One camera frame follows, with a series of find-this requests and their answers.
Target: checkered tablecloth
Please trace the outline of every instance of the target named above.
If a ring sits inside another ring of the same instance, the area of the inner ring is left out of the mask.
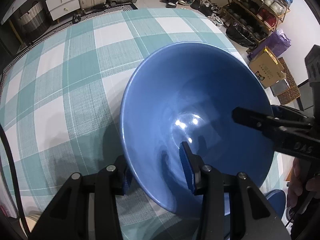
[[[122,148],[119,108],[135,68],[150,53],[179,41],[201,41],[242,60],[208,19],[186,9],[106,14],[58,32],[10,70],[0,101],[26,214],[43,211],[73,172],[112,164]],[[0,144],[4,176],[13,195]],[[133,182],[117,198],[124,239],[189,239],[198,222],[157,206]]]

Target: bowl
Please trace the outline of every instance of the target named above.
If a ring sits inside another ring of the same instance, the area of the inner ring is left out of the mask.
[[[272,115],[254,74],[220,48],[175,43],[140,64],[124,92],[120,133],[127,163],[153,201],[177,215],[200,217],[202,196],[188,189],[179,158],[182,141],[220,172],[244,171],[263,184],[272,142],[233,122],[237,106]]]

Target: patterned rug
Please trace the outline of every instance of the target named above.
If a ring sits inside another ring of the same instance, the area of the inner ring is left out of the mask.
[[[131,11],[131,10],[137,10],[138,8],[133,4],[133,3],[129,3],[129,4],[120,4],[120,5],[116,5],[113,6],[111,8],[107,8],[103,11],[93,11],[90,12],[84,16],[81,17],[81,20],[84,21],[86,19],[90,19],[102,14],[106,14],[106,13],[112,13],[112,12],[116,12],[116,11]],[[39,37],[36,41],[34,41],[34,43],[32,45],[30,45],[29,47],[25,48],[24,50],[20,51],[16,57],[4,68],[3,70],[3,75],[1,78],[1,82],[0,82],[0,99],[1,99],[1,95],[2,95],[2,90],[3,90],[3,85],[4,85],[4,80],[7,76],[8,71],[14,66],[14,64],[17,63],[17,61],[19,59],[21,59],[24,55],[26,55],[28,53],[28,51],[32,50],[36,45],[38,45],[39,43],[41,43],[42,41],[46,40],[47,38],[51,37],[52,35],[58,33],[59,31],[64,30],[65,28],[68,28],[69,26],[73,25],[74,23],[72,23],[72,20],[54,28],[53,30],[49,31],[48,33],[42,35],[41,37]]]

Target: laundry basket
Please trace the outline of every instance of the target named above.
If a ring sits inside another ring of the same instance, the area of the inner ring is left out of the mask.
[[[31,41],[36,40],[50,27],[41,2],[34,2],[32,8],[20,17],[20,23]]]

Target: white wall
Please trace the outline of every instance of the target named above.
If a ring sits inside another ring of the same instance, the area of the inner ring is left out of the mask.
[[[227,0],[211,0],[220,6]],[[291,47],[281,56],[287,63],[297,84],[308,78],[304,58],[314,44],[320,45],[320,25],[304,0],[294,0],[291,12],[286,15],[279,28],[291,39]]]

